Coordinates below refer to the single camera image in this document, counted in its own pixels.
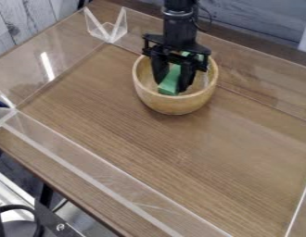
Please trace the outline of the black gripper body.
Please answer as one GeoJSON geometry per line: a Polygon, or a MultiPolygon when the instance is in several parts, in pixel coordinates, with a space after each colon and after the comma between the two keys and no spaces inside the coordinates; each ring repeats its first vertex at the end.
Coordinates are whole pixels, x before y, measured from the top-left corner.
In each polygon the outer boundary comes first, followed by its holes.
{"type": "Polygon", "coordinates": [[[212,50],[197,43],[196,33],[145,33],[142,54],[150,57],[153,55],[165,56],[169,61],[180,61],[178,52],[186,51],[204,56],[202,63],[198,65],[200,71],[208,70],[209,55],[212,50]]]}

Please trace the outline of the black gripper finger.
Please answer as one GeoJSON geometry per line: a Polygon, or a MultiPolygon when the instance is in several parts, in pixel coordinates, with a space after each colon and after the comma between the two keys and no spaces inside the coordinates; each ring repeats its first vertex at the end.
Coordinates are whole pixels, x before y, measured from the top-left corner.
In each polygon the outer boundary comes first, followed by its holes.
{"type": "Polygon", "coordinates": [[[166,61],[166,57],[153,55],[150,57],[150,66],[152,66],[154,82],[160,84],[169,71],[169,64],[166,61]]]}
{"type": "Polygon", "coordinates": [[[180,65],[180,74],[178,74],[178,92],[182,93],[186,91],[188,87],[192,85],[194,80],[194,63],[190,61],[184,61],[180,65]]]}

